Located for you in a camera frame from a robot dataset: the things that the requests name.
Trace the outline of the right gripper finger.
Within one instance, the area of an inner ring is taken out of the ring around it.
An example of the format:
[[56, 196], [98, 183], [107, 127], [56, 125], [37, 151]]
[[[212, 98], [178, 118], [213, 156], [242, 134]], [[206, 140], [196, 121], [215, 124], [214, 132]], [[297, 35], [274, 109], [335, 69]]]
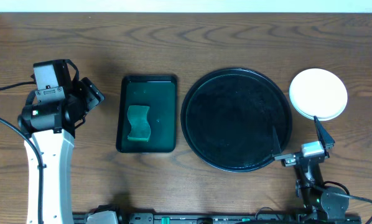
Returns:
[[273, 138], [273, 148], [272, 148], [272, 155], [273, 156], [280, 156], [282, 154], [281, 146], [279, 144], [277, 132], [275, 126], [272, 127], [272, 138]]
[[324, 149], [332, 149], [335, 145], [335, 140], [329, 135], [325, 128], [321, 125], [318, 117], [314, 116], [314, 124], [318, 140]]

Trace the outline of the mint plate front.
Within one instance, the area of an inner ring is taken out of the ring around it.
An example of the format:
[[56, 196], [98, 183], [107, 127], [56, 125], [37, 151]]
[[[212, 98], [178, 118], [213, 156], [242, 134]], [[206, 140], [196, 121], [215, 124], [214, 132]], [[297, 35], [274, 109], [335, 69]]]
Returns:
[[305, 108], [300, 108], [300, 107], [295, 107], [295, 110], [299, 112], [302, 116], [305, 118], [314, 120], [314, 117], [316, 116], [319, 121], [328, 121], [331, 119], [336, 118], [339, 116], [343, 111], [339, 110], [326, 110], [322, 108], [314, 108], [312, 110], [310, 109], [305, 109]]

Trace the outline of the white plate with green stain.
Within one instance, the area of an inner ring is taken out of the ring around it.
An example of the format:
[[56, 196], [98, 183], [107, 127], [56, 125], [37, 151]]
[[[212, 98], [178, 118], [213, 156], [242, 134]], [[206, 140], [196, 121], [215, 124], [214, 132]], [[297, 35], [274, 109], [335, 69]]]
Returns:
[[289, 98], [293, 107], [344, 111], [348, 102], [345, 84], [332, 72], [310, 68], [291, 81]]

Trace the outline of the green sponge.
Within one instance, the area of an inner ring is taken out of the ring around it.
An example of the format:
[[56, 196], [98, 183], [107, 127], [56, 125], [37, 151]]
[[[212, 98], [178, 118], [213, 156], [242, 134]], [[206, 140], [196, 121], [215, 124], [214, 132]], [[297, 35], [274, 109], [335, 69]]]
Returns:
[[147, 120], [149, 106], [131, 105], [128, 108], [127, 119], [131, 130], [127, 136], [129, 141], [148, 142], [151, 136], [151, 127]]

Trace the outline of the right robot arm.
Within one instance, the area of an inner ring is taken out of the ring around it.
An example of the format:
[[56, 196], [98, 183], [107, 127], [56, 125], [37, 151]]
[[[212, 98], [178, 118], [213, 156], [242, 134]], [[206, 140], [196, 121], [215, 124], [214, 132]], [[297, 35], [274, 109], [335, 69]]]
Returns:
[[304, 210], [295, 214], [299, 223], [340, 223], [346, 220], [349, 206], [349, 191], [341, 184], [327, 187], [323, 180], [320, 164], [330, 157], [328, 150], [335, 145], [335, 140], [314, 116], [317, 141], [301, 145], [300, 151], [282, 154], [273, 130], [273, 159], [281, 161], [284, 167], [293, 167], [296, 175], [295, 193], [301, 197]]

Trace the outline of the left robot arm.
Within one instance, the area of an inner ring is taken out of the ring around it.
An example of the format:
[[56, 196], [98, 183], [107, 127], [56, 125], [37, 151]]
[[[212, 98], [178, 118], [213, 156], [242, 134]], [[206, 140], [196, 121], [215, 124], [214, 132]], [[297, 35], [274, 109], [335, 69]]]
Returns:
[[87, 78], [66, 91], [34, 90], [18, 116], [29, 165], [28, 223], [73, 223], [70, 164], [75, 130], [104, 100]]

